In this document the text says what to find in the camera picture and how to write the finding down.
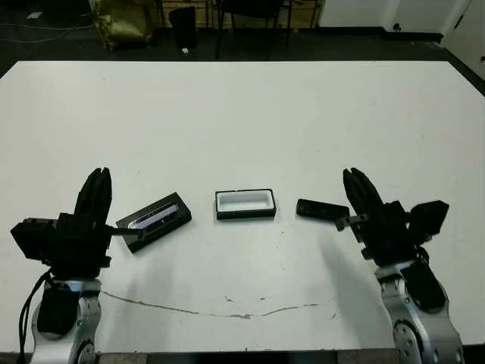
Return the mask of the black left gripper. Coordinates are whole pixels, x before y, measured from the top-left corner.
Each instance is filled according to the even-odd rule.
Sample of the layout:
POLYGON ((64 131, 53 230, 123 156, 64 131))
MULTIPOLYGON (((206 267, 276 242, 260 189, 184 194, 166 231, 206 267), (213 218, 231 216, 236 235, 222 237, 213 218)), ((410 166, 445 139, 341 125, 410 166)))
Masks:
POLYGON ((54 275, 96 277, 110 265, 111 258, 106 252, 113 236, 145 238, 145 228, 106 224, 111 199, 111 173, 108 168, 96 168, 78 193, 74 215, 61 213, 54 230, 48 234, 45 264, 54 275))

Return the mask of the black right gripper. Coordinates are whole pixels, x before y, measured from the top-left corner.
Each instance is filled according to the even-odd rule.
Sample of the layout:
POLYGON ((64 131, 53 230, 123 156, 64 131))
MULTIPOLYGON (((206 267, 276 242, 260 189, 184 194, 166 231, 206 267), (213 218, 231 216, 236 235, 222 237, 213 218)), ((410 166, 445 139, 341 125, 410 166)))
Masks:
POLYGON ((346 196, 355 215, 335 219, 338 231, 351 228, 355 239, 364 244, 361 254, 378 266, 422 260, 422 248, 409 230, 411 213, 399 201, 383 202, 376 187, 357 168, 343 171, 346 196))

